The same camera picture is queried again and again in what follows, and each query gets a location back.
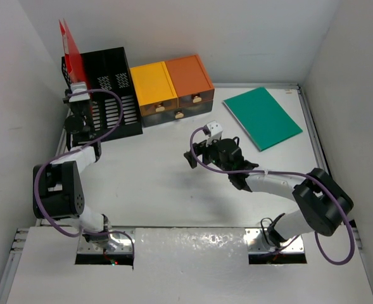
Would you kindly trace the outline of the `black mesh file organizer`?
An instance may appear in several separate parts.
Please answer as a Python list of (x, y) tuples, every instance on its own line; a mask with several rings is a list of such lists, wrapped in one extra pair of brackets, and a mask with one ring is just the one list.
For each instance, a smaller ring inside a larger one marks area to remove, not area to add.
[(103, 141), (142, 134), (141, 112), (125, 49), (116, 47), (81, 55), (90, 89), (114, 92), (122, 102), (122, 106), (119, 106), (117, 100), (105, 92), (90, 94), (94, 124), (93, 139), (106, 133), (109, 136)]

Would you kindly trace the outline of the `red folder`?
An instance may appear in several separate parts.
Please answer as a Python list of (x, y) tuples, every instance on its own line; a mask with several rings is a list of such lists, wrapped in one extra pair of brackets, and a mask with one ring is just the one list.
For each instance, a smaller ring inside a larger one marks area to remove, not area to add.
[(85, 73), (82, 55), (79, 52), (66, 21), (59, 20), (59, 26), (63, 41), (63, 59), (65, 62), (66, 76), (68, 77), (68, 89), (65, 91), (65, 98), (68, 98), (69, 94), (71, 93), (70, 86), (73, 83), (85, 82), (87, 84), (87, 90), (90, 89), (90, 83)]

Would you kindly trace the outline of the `orange yellow drawer cabinet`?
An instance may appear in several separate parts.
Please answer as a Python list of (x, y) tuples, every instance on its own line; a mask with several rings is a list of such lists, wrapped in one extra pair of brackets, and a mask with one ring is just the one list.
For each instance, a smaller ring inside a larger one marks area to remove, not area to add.
[(212, 111), (215, 87), (198, 54), (130, 69), (144, 127)]

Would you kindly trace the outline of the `green folder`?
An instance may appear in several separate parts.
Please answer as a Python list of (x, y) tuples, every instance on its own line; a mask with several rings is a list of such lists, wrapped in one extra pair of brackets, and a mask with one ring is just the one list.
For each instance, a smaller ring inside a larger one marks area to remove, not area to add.
[(264, 87), (225, 99), (224, 105), (259, 151), (303, 132)]

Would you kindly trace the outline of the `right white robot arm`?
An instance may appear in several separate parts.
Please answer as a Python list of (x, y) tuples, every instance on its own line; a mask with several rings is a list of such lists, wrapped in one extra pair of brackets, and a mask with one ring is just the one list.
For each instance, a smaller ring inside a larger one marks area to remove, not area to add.
[(307, 177), (266, 174), (258, 164), (244, 158), (238, 137), (211, 144), (194, 143), (184, 157), (191, 168), (202, 161), (226, 172), (238, 190), (269, 193), (296, 202), (297, 211), (280, 214), (264, 232), (264, 241), (272, 247), (309, 232), (332, 236), (343, 221), (342, 214), (353, 209), (352, 199), (326, 171), (314, 168)]

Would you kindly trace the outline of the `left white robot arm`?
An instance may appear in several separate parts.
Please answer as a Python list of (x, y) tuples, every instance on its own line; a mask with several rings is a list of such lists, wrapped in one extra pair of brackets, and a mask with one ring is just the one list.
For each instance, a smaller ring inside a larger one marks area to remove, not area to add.
[(85, 204), (80, 174), (101, 157), (101, 143), (75, 146), (62, 157), (33, 169), (33, 213), (49, 223), (63, 221), (83, 233), (88, 241), (108, 239), (105, 215)]

